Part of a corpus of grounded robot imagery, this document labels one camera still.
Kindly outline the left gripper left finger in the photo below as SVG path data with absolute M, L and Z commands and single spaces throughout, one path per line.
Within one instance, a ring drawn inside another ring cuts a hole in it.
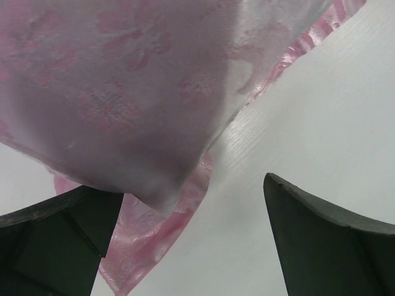
M 1 216 L 1 295 L 90 295 L 122 202 L 80 186 Z

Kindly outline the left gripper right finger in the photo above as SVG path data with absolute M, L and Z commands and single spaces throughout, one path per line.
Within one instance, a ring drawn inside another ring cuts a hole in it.
M 263 189 L 288 295 L 394 295 L 394 225 L 273 173 Z

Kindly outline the pink satin rose pillowcase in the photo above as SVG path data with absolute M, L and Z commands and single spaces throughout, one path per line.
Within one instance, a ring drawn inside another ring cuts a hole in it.
M 237 113 L 363 1 L 2 1 L 1 142 L 125 195 L 99 272 L 127 295 L 189 223 Z

